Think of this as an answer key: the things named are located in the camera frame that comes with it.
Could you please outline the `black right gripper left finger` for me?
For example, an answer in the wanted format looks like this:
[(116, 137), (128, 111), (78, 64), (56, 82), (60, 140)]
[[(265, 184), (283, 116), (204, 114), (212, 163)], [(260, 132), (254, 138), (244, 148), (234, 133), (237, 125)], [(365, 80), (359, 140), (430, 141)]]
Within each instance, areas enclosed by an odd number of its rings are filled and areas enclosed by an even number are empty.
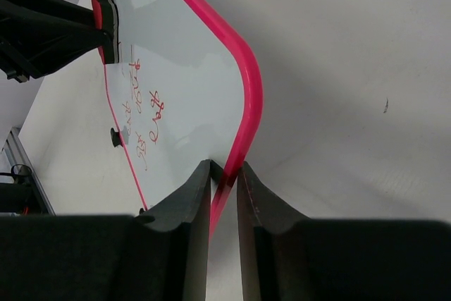
[(2, 300), (203, 300), (211, 163), (138, 216), (1, 218)]

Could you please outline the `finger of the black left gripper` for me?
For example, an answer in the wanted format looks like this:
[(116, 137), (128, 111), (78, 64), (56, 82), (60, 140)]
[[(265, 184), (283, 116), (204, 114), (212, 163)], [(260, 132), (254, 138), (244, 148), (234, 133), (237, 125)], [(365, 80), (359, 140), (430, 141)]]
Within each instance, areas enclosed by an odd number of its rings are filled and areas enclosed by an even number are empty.
[(100, 30), (1, 0), (1, 70), (24, 83), (55, 73), (98, 49)]
[(94, 12), (66, 0), (4, 0), (28, 10), (95, 27)]

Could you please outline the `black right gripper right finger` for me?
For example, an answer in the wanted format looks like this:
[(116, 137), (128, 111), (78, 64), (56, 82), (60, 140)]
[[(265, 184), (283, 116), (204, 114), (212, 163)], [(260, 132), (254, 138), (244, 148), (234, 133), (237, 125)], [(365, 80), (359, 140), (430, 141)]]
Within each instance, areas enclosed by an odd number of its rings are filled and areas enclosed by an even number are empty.
[(237, 177), (245, 300), (449, 300), (450, 225), (311, 219), (245, 164)]

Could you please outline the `red bone shaped eraser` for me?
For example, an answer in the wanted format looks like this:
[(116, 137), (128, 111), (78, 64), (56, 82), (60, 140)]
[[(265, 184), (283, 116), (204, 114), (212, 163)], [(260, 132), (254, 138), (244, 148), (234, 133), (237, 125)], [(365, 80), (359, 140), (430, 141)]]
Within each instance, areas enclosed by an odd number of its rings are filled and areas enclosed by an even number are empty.
[(104, 35), (99, 54), (104, 65), (119, 63), (119, 14), (114, 0), (91, 0), (94, 24)]

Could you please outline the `pink framed whiteboard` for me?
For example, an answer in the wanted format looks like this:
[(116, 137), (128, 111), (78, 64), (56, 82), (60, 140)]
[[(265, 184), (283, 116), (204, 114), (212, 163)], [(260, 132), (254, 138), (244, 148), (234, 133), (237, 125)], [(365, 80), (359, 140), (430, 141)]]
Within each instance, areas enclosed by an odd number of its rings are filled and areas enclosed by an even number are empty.
[(203, 160), (220, 166), (215, 228), (261, 120), (261, 74), (246, 41), (205, 0), (112, 0), (118, 57), (106, 95), (144, 207)]

